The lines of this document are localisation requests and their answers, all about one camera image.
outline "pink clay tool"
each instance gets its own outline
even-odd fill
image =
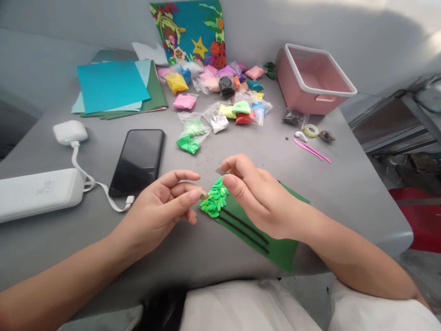
[[[314,148],[309,147],[308,145],[306,145],[304,142],[301,142],[299,140],[297,140],[296,138],[293,137],[294,142],[299,145],[300,147],[302,147],[304,150],[307,150],[308,152],[310,152],[311,154],[314,154],[316,157],[318,157],[321,161],[323,161],[323,159],[325,159],[326,161],[329,162],[329,164],[331,164],[331,160],[328,159],[326,156],[320,154],[319,152],[317,152]]]

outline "yellow star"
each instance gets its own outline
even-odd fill
[[[199,54],[200,56],[202,56],[202,59],[205,60],[205,52],[208,51],[208,49],[205,48],[204,45],[202,45],[202,37],[199,37],[198,42],[195,42],[193,39],[192,42],[194,44],[193,54]]]

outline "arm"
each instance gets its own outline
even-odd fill
[[[395,300],[415,299],[429,308],[415,283],[392,258],[359,234],[291,196],[247,156],[232,156],[220,168],[229,172],[223,178],[224,185],[259,229],[275,239],[306,243],[342,283],[356,291]]]
[[[1,292],[0,330],[57,330],[120,273],[154,250],[180,218],[196,223],[191,206],[206,193],[180,180],[199,178],[184,170],[165,174],[139,195],[107,237]]]

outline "white power bank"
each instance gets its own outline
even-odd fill
[[[75,206],[84,184],[74,168],[2,179],[0,223]]]

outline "white clothing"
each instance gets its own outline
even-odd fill
[[[336,281],[328,331],[441,331],[438,319],[415,300],[361,294]],[[182,331],[320,331],[277,280],[233,281],[187,294]]]

